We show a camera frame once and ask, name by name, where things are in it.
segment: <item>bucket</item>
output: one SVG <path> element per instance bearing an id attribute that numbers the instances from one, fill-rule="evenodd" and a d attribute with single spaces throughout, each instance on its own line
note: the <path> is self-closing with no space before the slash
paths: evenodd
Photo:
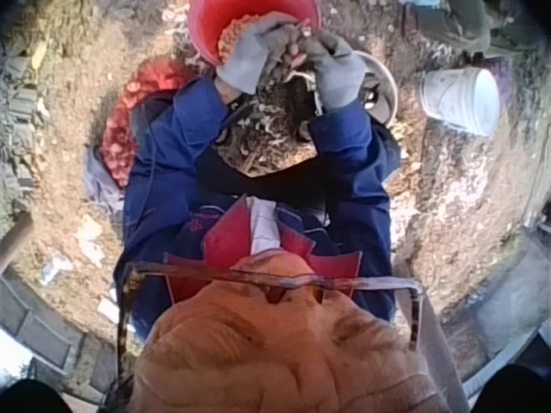
<path id="1" fill-rule="evenodd" d="M 486 69 L 430 71 L 421 85 L 421 103 L 428 116 L 460 131 L 490 136 L 498 125 L 498 85 Z"/>
<path id="2" fill-rule="evenodd" d="M 208 63 L 220 65 L 218 40 L 222 30 L 244 15 L 266 15 L 270 11 L 292 15 L 300 22 L 309 19 L 313 28 L 321 24 L 316 0 L 191 0 L 189 38 Z"/>

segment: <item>person's left hand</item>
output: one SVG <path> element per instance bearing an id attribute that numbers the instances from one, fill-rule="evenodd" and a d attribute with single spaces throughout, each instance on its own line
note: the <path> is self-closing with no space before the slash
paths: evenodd
<path id="1" fill-rule="evenodd" d="M 216 69 L 218 77 L 235 89 L 254 95 L 260 76 L 269 74 L 286 53 L 298 52 L 300 30 L 291 15 L 271 12 L 245 29 L 228 61 Z"/>

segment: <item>work glove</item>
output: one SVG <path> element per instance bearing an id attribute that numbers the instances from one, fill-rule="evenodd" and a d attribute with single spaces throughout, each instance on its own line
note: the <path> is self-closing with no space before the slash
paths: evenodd
<path id="1" fill-rule="evenodd" d="M 316 29 L 300 49 L 314 65 L 316 89 L 325 110 L 343 108 L 358 97 L 367 66 L 346 41 Z"/>
<path id="2" fill-rule="evenodd" d="M 300 30 L 291 15 L 271 12 L 246 28 L 235 42 L 228 61 L 216 74 L 235 89 L 254 95 L 261 75 L 282 61 L 288 46 L 296 43 Z"/>

